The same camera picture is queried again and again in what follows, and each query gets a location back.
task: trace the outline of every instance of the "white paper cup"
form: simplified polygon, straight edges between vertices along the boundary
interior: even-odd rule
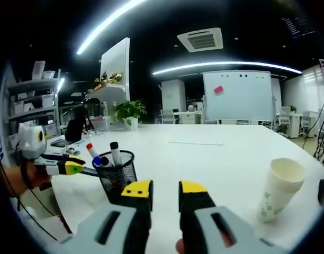
[[[298,192],[304,181],[304,168],[294,160],[272,160],[257,217],[262,222],[275,219]]]

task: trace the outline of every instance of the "white chair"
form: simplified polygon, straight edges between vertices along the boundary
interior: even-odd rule
[[[287,127],[290,125],[289,114],[290,114],[290,107],[281,107],[280,114],[278,115],[278,118],[277,118],[277,121],[278,121],[277,124],[280,127],[280,129],[282,126]],[[288,138],[288,135],[285,134],[284,132],[282,132],[282,130],[280,132],[278,132],[278,134]]]
[[[307,133],[305,132],[305,130],[308,131],[310,129],[310,112],[309,111],[303,112],[300,124],[301,124],[302,131],[299,133],[299,135],[307,136]]]
[[[173,110],[161,110],[162,124],[172,123],[176,124],[179,122],[179,118],[176,119]]]

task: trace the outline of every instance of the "pen holder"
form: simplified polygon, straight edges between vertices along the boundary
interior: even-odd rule
[[[109,199],[109,202],[115,204],[121,196],[124,188],[136,182],[136,172],[134,167],[134,154],[130,151],[120,150],[122,165],[114,167],[96,166],[98,177],[100,178],[103,189]],[[100,154],[100,157],[107,157],[107,159],[114,165],[111,152]]]

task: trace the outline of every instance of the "potted plant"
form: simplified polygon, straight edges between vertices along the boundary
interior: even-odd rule
[[[114,107],[115,119],[124,122],[130,131],[137,130],[138,118],[146,113],[146,107],[141,101],[123,102]]]
[[[291,112],[295,112],[295,113],[296,113],[297,110],[298,110],[298,109],[297,109],[295,106],[290,105],[290,111],[291,111]]]

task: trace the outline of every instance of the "black wrist strap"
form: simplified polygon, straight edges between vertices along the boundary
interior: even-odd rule
[[[22,176],[22,179],[23,179],[26,187],[28,189],[33,189],[33,186],[30,183],[28,173],[26,172],[26,165],[27,165],[27,161],[23,160],[22,163],[21,163],[21,176]]]

